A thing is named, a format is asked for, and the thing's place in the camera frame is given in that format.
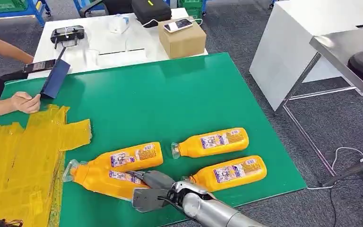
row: white cable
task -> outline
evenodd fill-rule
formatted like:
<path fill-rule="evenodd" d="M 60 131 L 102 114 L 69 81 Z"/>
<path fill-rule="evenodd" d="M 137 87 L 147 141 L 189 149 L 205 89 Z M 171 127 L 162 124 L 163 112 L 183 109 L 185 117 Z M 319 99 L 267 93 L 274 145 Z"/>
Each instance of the white cable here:
<path fill-rule="evenodd" d="M 199 23 L 198 25 L 201 25 L 202 24 L 202 19 L 200 19 L 200 18 L 198 18 L 198 19 L 194 19 L 194 20 L 190 20 L 190 22 L 194 22 L 194 21 L 196 21 L 196 20 L 200 20 L 201 21 L 201 23 Z M 145 26 L 145 25 L 149 25 L 151 22 L 153 22 L 153 21 L 155 21 L 155 22 L 157 22 L 157 23 L 159 23 L 159 21 L 157 21 L 157 20 L 155 20 L 155 19 L 152 19 L 152 20 L 150 20 L 150 21 L 148 21 L 147 23 L 145 23 L 145 24 L 143 24 L 143 27 Z"/>
<path fill-rule="evenodd" d="M 150 20 L 150 21 L 148 21 L 148 22 L 146 22 L 145 24 L 143 24 L 143 27 L 145 26 L 145 25 L 149 25 L 151 22 L 153 22 L 153 21 L 156 21 L 157 23 L 159 23 L 159 21 L 157 21 L 157 20 L 155 20 L 155 19 L 152 19 L 152 20 Z"/>
<path fill-rule="evenodd" d="M 319 187 L 319 188 L 307 188 L 309 190 L 318 190 L 318 189 L 327 189 L 327 188 L 333 188 L 335 185 L 333 186 L 329 186 L 329 187 Z"/>
<path fill-rule="evenodd" d="M 355 148 L 348 148 L 348 147 L 340 147 L 340 148 L 337 148 L 336 151 L 335 151 L 335 160 L 333 160 L 333 163 L 332 163 L 332 170 L 334 170 L 335 168 L 335 163 L 337 161 L 337 152 L 340 150 L 340 149 L 349 149 L 349 150 L 355 150 L 355 151 L 358 151 L 362 156 L 363 156 L 363 153 L 360 151 L 360 150 L 357 150 Z M 319 187 L 319 188 L 307 188 L 309 190 L 317 190 L 317 189 L 328 189 L 328 188 L 333 188 L 334 185 L 332 186 L 329 186 L 329 187 Z"/>
<path fill-rule="evenodd" d="M 109 30 L 109 32 L 110 33 L 113 33 L 113 34 L 117 34 L 117 35 L 119 35 L 119 33 L 117 33 L 117 32 L 113 32 L 113 31 L 111 31 L 111 30 Z M 128 36 L 126 36 L 126 39 L 124 40 L 124 51 L 125 52 L 127 52 L 128 50 L 127 50 L 127 40 L 129 39 L 129 37 Z"/>
<path fill-rule="evenodd" d="M 87 32 L 86 32 L 86 30 L 84 29 L 84 37 L 85 36 L 87 36 L 87 39 L 88 39 L 88 48 L 87 48 L 87 50 L 92 50 L 92 51 L 96 51 L 96 52 L 98 52 L 98 55 L 100 55 L 101 54 L 101 52 L 99 51 L 99 50 L 96 50 L 96 49 L 91 49 L 90 48 L 90 44 L 92 43 L 92 37 L 91 36 L 89 36 L 88 34 L 87 34 Z"/>
<path fill-rule="evenodd" d="M 69 38 L 69 36 L 68 36 L 68 28 L 83 29 L 84 30 L 83 27 L 65 27 L 65 36 L 66 36 L 66 38 Z"/>
<path fill-rule="evenodd" d="M 194 21 L 196 21 L 196 20 L 200 20 L 200 21 L 201 21 L 201 23 L 199 23 L 199 24 L 198 24 L 199 26 L 200 26 L 200 25 L 202 25 L 203 20 L 202 20 L 202 19 L 200 19 L 200 18 L 198 18 L 198 19 L 194 19 L 194 20 L 191 20 L 190 22 L 194 22 Z"/>
<path fill-rule="evenodd" d="M 362 156 L 363 156 L 363 153 L 360 151 L 360 150 L 357 150 L 355 148 L 347 148 L 347 147 L 340 147 L 340 148 L 337 148 L 336 151 L 335 151 L 335 160 L 333 160 L 333 163 L 332 163 L 332 170 L 334 170 L 335 168 L 335 163 L 337 161 L 337 152 L 340 150 L 340 149 L 349 149 L 349 150 L 355 150 L 355 151 L 358 151 Z"/>

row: bottle label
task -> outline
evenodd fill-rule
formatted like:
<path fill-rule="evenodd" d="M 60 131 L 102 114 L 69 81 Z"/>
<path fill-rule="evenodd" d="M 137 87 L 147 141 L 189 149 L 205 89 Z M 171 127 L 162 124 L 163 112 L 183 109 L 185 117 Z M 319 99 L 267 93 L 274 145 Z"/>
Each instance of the bottle label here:
<path fill-rule="evenodd" d="M 130 174 L 127 174 L 127 173 L 120 173 L 120 172 L 109 170 L 109 177 L 114 178 L 114 179 L 118 179 L 118 180 L 130 181 L 130 182 L 133 182 L 133 183 L 141 184 L 140 179 L 138 179 L 135 176 L 132 176 Z"/>
<path fill-rule="evenodd" d="M 129 157 L 129 154 L 126 152 L 117 153 L 111 155 L 111 165 L 112 167 L 122 166 L 130 162 L 135 162 L 134 157 Z"/>
<path fill-rule="evenodd" d="M 201 144 L 204 149 L 214 148 L 217 146 L 236 143 L 244 139 L 242 133 L 238 129 L 221 134 L 201 137 Z"/>
<path fill-rule="evenodd" d="M 230 181 L 238 177 L 255 174 L 261 171 L 261 166 L 255 159 L 248 159 L 237 165 L 225 166 L 214 170 L 216 181 L 218 183 Z"/>
<path fill-rule="evenodd" d="M 145 160 L 156 156 L 156 149 L 154 144 L 145 145 L 143 149 L 136 150 L 137 160 Z"/>

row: green mat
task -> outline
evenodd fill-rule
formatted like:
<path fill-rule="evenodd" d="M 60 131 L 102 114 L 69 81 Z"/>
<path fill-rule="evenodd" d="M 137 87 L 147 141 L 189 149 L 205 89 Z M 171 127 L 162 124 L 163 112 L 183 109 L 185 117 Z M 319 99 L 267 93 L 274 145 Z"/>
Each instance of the green mat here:
<path fill-rule="evenodd" d="M 7 84 L 2 98 L 16 91 L 35 95 L 44 81 Z M 227 53 L 68 75 L 53 103 L 70 106 L 68 122 L 91 119 L 91 144 L 66 152 L 66 164 L 71 159 L 89 161 L 104 152 L 159 141 L 164 163 L 154 169 L 176 180 L 230 159 L 261 156 L 268 168 L 263 180 L 214 193 L 231 206 L 306 187 Z M 11 113 L 0 117 L 0 124 L 19 121 L 25 126 L 27 118 L 27 114 Z M 246 129 L 247 149 L 172 159 L 172 142 L 232 127 Z M 77 183 L 63 185 L 62 227 L 153 227 L 184 219 L 171 206 L 139 213 L 130 202 L 87 191 Z"/>

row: plastic bottle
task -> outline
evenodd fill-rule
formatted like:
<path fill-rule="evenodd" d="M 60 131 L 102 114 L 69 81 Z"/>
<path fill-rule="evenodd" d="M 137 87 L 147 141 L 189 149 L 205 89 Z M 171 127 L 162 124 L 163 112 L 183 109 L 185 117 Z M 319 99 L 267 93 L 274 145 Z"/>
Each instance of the plastic bottle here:
<path fill-rule="evenodd" d="M 136 177 L 117 171 L 88 166 L 71 160 L 63 174 L 63 181 L 74 181 L 87 190 L 131 201 L 135 188 L 149 188 Z"/>
<path fill-rule="evenodd" d="M 266 175 L 267 168 L 262 158 L 252 155 L 205 167 L 190 180 L 209 192 L 215 192 L 259 181 Z"/>
<path fill-rule="evenodd" d="M 246 149 L 248 142 L 244 128 L 226 129 L 192 136 L 182 143 L 172 143 L 172 155 L 174 159 L 217 155 Z"/>
<path fill-rule="evenodd" d="M 151 142 L 101 154 L 88 165 L 126 172 L 158 166 L 163 162 L 161 145 Z"/>

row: metal table leg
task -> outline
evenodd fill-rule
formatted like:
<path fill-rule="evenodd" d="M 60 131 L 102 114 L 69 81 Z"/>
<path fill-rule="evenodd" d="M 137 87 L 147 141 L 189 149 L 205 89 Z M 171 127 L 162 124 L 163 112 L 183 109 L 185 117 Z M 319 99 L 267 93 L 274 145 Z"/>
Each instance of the metal table leg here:
<path fill-rule="evenodd" d="M 336 172 L 332 169 L 332 167 L 329 165 L 329 162 L 326 160 L 326 158 L 323 156 L 321 151 L 318 149 L 318 147 L 315 145 L 315 143 L 312 141 L 311 137 L 305 132 L 304 128 L 300 125 L 298 120 L 294 117 L 293 113 L 287 108 L 287 106 L 283 106 L 283 109 L 286 111 L 287 115 L 292 119 L 294 125 L 298 128 L 302 136 L 304 136 L 305 140 L 308 142 L 308 144 L 311 146 L 311 148 L 317 153 L 318 157 L 322 161 L 322 163 L 326 166 L 330 174 L 332 176 L 336 175 Z"/>
<path fill-rule="evenodd" d="M 308 142 L 308 144 L 311 146 L 311 148 L 315 151 L 315 153 L 321 159 L 322 163 L 325 165 L 327 170 L 332 175 L 332 178 L 330 178 L 329 180 L 325 181 L 322 184 L 324 187 L 328 187 L 328 186 L 332 186 L 334 183 L 336 183 L 339 180 L 342 180 L 342 179 L 344 179 L 344 178 L 346 178 L 346 177 L 348 177 L 348 176 L 350 176 L 352 174 L 355 174 L 355 173 L 358 173 L 358 172 L 362 171 L 363 170 L 363 162 L 358 163 L 358 164 L 352 166 L 351 168 L 348 168 L 347 170 L 345 170 L 345 171 L 343 171 L 343 172 L 341 172 L 339 174 L 336 174 L 336 172 L 332 169 L 329 162 L 325 159 L 325 157 L 323 156 L 321 151 L 317 148 L 314 141 L 307 134 L 305 129 L 300 125 L 300 123 L 298 122 L 296 117 L 293 115 L 293 113 L 290 111 L 290 109 L 286 106 L 287 102 L 290 101 L 290 100 L 303 99 L 303 98 L 308 98 L 308 97 L 314 97 L 314 96 L 320 96 L 320 95 L 325 95 L 325 94 L 332 94 L 332 93 L 336 93 L 336 92 L 340 92 L 340 91 L 348 91 L 348 90 L 356 89 L 356 87 L 350 86 L 350 87 L 336 88 L 336 89 L 332 89 L 332 90 L 328 90 L 328 91 L 320 91 L 320 92 L 314 92 L 314 93 L 305 94 L 305 95 L 293 96 L 294 93 L 296 92 L 296 90 L 298 89 L 298 87 L 301 85 L 301 83 L 304 81 L 304 79 L 310 73 L 312 68 L 318 62 L 320 57 L 321 57 L 321 54 L 319 52 L 317 52 L 314 55 L 312 60 L 309 62 L 307 67 L 304 69 L 302 74 L 299 76 L 296 83 L 293 85 L 292 89 L 289 91 L 289 93 L 283 99 L 283 102 L 276 109 L 275 114 L 279 114 L 282 110 L 285 110 L 287 115 L 289 116 L 289 118 L 293 121 L 294 125 L 298 128 L 298 130 L 302 134 L 302 136 L 304 136 L 305 140 Z"/>

